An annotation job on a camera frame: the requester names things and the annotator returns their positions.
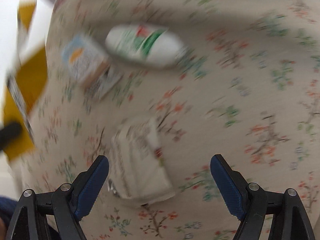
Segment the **yellow plastic wrapper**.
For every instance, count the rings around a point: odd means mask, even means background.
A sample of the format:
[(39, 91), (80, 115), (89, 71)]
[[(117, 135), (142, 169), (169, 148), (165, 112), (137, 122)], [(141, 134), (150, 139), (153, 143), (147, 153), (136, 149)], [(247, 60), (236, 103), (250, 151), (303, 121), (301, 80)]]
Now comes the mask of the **yellow plastic wrapper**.
[(37, 0), (21, 0), (17, 7), (14, 68), (8, 72), (6, 77), (1, 117), (3, 127), (14, 121), (19, 122), (22, 126), (22, 133), (2, 151), (9, 162), (35, 147), (29, 115), (39, 100), (48, 79), (44, 45), (24, 62), (21, 62), (20, 59), (21, 51), (29, 36), (36, 5)]

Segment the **white green yogurt bottle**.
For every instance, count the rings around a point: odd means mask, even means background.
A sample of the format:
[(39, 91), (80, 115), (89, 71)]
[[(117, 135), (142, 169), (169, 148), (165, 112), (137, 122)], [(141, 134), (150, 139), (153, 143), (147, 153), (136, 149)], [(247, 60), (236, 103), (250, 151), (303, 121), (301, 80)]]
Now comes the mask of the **white green yogurt bottle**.
[(113, 27), (105, 45), (117, 57), (156, 69), (178, 64), (188, 50), (180, 37), (167, 27), (142, 23)]

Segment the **floral beige tablecloth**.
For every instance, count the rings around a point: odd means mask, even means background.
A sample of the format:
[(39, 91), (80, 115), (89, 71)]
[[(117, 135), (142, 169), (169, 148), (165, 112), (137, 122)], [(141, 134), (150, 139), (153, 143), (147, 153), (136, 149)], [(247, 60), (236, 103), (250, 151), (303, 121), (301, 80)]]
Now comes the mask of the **floral beige tablecloth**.
[[(158, 25), (187, 55), (155, 70), (116, 59), (123, 77), (101, 101), (62, 61), (77, 34), (104, 42), (120, 24)], [(88, 239), (232, 239), (209, 162), (220, 153), (269, 191), (294, 188), (319, 228), (319, 0), (56, 0), (48, 83), (32, 115), (36, 147), (12, 163), (21, 190), (73, 181), (99, 155), (117, 190), (129, 188), (126, 151), (146, 149), (154, 120), (175, 195), (137, 207), (106, 183), (81, 226)]]

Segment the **light blue milk carton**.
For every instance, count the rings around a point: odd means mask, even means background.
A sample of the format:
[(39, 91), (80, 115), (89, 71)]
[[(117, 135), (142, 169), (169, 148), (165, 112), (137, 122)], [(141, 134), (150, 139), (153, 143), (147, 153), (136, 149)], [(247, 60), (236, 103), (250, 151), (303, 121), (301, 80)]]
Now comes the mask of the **light blue milk carton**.
[(100, 101), (123, 77), (105, 49), (89, 36), (75, 35), (61, 56), (76, 84), (93, 100)]

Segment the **white foil sachet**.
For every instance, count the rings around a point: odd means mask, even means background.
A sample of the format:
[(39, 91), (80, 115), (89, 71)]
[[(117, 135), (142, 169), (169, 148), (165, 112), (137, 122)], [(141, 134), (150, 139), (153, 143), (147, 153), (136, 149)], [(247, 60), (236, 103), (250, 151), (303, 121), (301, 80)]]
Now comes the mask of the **white foil sachet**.
[(175, 190), (164, 166), (157, 122), (150, 115), (125, 119), (111, 139), (108, 191), (141, 206), (172, 198)]

